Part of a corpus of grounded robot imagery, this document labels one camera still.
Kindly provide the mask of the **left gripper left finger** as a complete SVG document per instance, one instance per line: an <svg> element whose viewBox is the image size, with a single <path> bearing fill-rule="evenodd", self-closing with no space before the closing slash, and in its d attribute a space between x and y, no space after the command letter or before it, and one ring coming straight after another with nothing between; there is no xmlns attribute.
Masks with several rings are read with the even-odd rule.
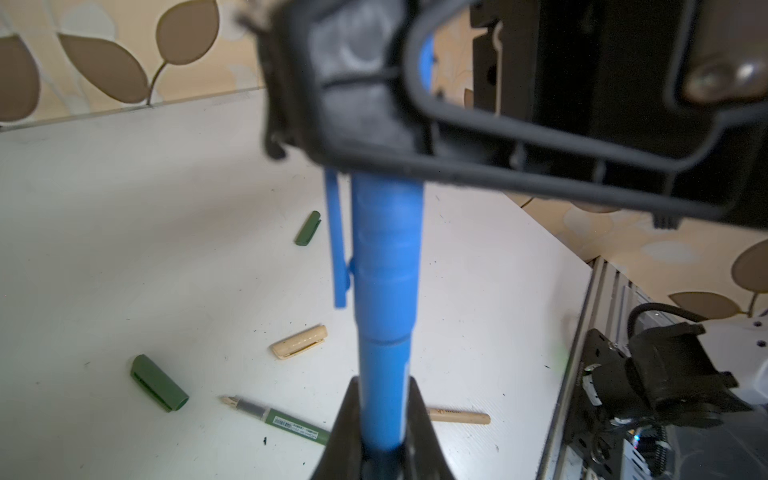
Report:
<svg viewBox="0 0 768 480"><path fill-rule="evenodd" d="M311 480L359 480L362 475L359 378L348 385L328 442Z"/></svg>

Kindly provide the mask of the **blue pen cap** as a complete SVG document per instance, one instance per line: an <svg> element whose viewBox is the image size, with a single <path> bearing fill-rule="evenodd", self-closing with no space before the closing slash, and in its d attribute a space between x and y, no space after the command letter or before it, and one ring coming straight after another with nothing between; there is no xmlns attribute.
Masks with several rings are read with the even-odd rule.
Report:
<svg viewBox="0 0 768 480"><path fill-rule="evenodd" d="M375 153L422 153L426 143L383 86L364 88L340 111L351 136ZM424 184L355 167L351 174L353 257L344 257L335 168L324 171L334 302L355 295L355 321L364 348L410 342L417 315Z"/></svg>

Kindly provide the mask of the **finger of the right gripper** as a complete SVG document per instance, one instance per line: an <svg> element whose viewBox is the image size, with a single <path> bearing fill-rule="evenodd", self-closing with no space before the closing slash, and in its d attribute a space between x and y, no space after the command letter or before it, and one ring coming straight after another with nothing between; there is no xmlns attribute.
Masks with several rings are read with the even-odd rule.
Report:
<svg viewBox="0 0 768 480"><path fill-rule="evenodd" d="M491 175L510 140L470 133L422 115L408 96L405 74L417 75L433 98L456 106L425 86L427 44L456 14L480 1L257 1L238 14L256 38L269 96L265 149L282 159L285 147L314 162L375 173L493 188ZM346 128L341 106L364 88L383 86L396 108L422 133L422 153L375 153Z"/></svg>

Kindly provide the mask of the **blue pen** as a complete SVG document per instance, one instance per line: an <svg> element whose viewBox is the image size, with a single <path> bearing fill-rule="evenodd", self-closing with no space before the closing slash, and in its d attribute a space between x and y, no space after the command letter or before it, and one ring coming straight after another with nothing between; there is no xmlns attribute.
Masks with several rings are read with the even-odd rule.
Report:
<svg viewBox="0 0 768 480"><path fill-rule="evenodd" d="M404 441L410 354L410 336L390 343L360 340L361 435L369 450L390 452Z"/></svg>

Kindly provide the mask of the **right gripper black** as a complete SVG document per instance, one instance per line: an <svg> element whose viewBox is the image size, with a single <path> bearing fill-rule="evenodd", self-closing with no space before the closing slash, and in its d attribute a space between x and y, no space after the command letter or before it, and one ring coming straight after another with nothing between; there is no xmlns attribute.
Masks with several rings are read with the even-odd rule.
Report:
<svg viewBox="0 0 768 480"><path fill-rule="evenodd" d="M417 75L416 109L512 141L493 188L767 226L767 5L763 1L480 1L470 23L476 105Z"/></svg>

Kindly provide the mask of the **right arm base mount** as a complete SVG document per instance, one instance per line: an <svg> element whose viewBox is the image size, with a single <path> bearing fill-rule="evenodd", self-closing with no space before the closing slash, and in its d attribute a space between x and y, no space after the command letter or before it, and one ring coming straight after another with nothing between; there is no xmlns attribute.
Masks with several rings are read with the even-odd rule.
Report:
<svg viewBox="0 0 768 480"><path fill-rule="evenodd" d="M707 319L681 307L645 303L628 316L627 351L585 368L579 396L592 457L604 464L604 436L622 441L619 479L672 473L673 427L718 428L729 414L767 403L767 319Z"/></svg>

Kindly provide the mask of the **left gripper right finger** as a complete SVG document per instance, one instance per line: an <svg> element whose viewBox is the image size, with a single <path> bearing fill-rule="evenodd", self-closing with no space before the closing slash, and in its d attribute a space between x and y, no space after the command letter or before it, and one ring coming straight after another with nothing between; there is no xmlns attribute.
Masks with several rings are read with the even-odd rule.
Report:
<svg viewBox="0 0 768 480"><path fill-rule="evenodd" d="M403 470L404 478L409 480L455 479L414 377L409 378Z"/></svg>

